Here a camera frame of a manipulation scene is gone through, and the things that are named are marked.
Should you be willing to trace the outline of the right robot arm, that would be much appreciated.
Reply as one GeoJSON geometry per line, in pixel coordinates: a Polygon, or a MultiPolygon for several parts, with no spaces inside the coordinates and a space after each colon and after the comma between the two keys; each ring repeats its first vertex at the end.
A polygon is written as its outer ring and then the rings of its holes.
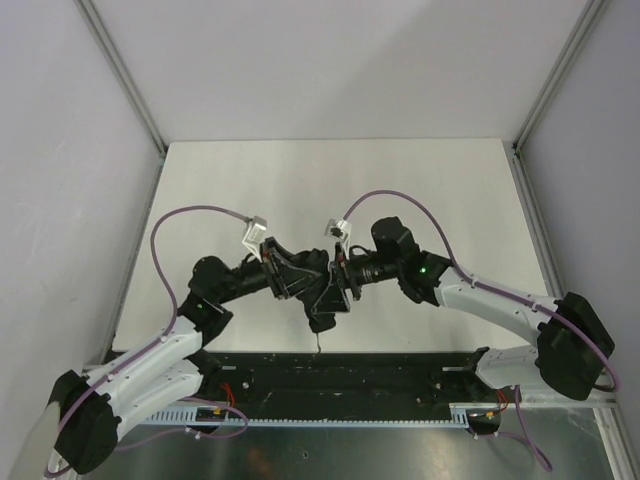
{"type": "Polygon", "coordinates": [[[598,379],[615,344],[584,297],[537,296],[477,277],[453,256],[421,249],[397,217],[376,221],[374,250],[354,255],[344,248],[349,228],[344,219],[327,227],[336,251],[318,292],[305,302],[312,327],[333,327],[336,314],[349,312],[364,286],[395,280],[416,304],[472,314],[525,340],[521,347],[480,351],[472,369],[487,386],[546,385],[579,401],[604,388],[598,379]]]}

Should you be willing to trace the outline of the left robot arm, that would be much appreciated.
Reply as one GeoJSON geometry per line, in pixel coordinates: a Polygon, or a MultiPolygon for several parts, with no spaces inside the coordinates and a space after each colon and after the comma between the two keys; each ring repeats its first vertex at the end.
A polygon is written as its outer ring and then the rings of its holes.
{"type": "Polygon", "coordinates": [[[174,303],[160,333],[89,373],[69,370],[55,381],[49,399],[59,404],[61,419],[54,449],[67,463],[59,472],[91,472],[138,423],[201,389],[215,370],[204,349],[233,316],[225,303],[269,289],[278,299],[302,301],[312,316],[328,264],[325,250],[291,253],[274,238],[235,268],[215,256],[200,259],[187,297],[174,303]]]}

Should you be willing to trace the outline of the black folding umbrella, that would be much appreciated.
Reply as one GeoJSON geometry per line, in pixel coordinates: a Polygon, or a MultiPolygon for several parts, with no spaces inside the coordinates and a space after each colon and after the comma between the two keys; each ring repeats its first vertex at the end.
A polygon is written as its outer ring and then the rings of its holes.
{"type": "Polygon", "coordinates": [[[317,343],[321,333],[336,327],[336,315],[338,314],[314,314],[311,312],[312,304],[318,298],[321,291],[327,286],[329,270],[331,268],[328,252],[326,250],[320,251],[323,253],[323,277],[320,280],[317,280],[312,287],[309,287],[303,293],[295,297],[303,304],[303,310],[308,319],[309,328],[312,333],[316,335],[317,343]]]}

